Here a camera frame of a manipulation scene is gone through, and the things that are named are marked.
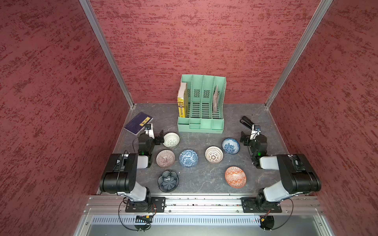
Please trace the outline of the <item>pink striped bowl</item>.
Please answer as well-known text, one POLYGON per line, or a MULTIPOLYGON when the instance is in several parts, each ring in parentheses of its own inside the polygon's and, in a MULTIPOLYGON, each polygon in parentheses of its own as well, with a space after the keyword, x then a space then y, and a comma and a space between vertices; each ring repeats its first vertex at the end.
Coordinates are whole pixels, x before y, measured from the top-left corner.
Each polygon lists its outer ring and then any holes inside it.
POLYGON ((161 168, 168 168, 175 162, 175 154, 170 150, 162 150, 156 156, 157 165, 161 168))

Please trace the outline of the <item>white green triangle bowl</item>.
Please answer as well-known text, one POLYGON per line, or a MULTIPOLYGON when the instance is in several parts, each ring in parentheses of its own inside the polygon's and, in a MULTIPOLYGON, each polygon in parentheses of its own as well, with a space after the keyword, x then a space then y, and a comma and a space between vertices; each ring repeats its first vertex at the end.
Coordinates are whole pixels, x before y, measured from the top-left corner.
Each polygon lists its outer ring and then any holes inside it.
POLYGON ((167 148, 174 148, 180 143, 180 136, 177 133, 170 132, 164 135, 163 145, 167 148))

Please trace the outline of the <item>blue white rim bowl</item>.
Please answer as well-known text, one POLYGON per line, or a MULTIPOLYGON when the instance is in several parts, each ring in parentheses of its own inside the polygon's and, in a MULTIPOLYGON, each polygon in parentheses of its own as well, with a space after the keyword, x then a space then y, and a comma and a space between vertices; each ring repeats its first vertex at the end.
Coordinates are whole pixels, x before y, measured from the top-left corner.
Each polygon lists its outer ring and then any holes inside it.
POLYGON ((226 138, 222 142, 222 149, 228 154, 237 154, 240 151, 240 144, 233 138, 226 138))

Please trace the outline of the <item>dark flower pattern bowl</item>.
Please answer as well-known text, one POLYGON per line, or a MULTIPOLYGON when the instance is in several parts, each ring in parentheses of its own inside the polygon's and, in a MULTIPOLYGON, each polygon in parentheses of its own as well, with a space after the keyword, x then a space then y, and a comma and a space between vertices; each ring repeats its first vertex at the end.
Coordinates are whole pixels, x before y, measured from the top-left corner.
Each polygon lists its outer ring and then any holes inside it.
POLYGON ((158 187, 162 192, 172 192, 179 185, 179 177, 174 171, 164 171, 158 178, 158 187))

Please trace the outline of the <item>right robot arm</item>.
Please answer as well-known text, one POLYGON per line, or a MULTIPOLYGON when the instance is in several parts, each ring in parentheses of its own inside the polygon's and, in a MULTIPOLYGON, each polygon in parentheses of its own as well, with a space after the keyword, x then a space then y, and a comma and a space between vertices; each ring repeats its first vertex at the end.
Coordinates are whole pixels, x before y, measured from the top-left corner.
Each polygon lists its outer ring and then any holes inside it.
POLYGON ((267 155, 267 137, 241 133, 240 142, 248 147, 258 169, 279 171, 281 180, 261 188, 255 197, 241 198, 244 213, 281 213, 281 201, 293 196, 319 192, 321 180, 303 154, 267 155))

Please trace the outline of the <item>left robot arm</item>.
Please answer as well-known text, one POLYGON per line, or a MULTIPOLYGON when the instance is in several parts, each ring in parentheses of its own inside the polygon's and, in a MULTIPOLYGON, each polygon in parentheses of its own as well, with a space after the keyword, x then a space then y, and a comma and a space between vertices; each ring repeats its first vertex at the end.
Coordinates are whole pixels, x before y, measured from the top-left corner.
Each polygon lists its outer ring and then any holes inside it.
POLYGON ((147 187, 136 181, 136 176, 137 170, 151 167, 152 152, 156 145, 164 143, 163 136, 163 131, 155 138, 141 134, 137 152, 110 155, 99 181, 100 192, 125 196, 128 212, 156 212, 156 200, 147 187))

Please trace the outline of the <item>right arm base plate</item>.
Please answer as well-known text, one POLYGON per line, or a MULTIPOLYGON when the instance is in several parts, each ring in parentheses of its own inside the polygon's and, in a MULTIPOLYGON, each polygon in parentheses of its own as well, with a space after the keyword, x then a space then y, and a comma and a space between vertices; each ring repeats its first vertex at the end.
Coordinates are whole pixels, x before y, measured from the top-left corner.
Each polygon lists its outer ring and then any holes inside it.
POLYGON ((243 197, 240 199, 244 213, 282 213, 279 202, 268 202, 260 198, 243 197))

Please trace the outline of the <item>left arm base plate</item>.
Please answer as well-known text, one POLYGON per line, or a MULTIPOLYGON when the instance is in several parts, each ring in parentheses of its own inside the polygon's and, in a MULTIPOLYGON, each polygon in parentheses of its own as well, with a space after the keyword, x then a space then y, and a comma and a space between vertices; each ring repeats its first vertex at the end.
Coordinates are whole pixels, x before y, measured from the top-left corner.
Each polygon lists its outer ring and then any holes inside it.
POLYGON ((132 213, 160 213, 165 211, 165 197, 151 197, 143 202, 124 201, 125 212, 132 213))

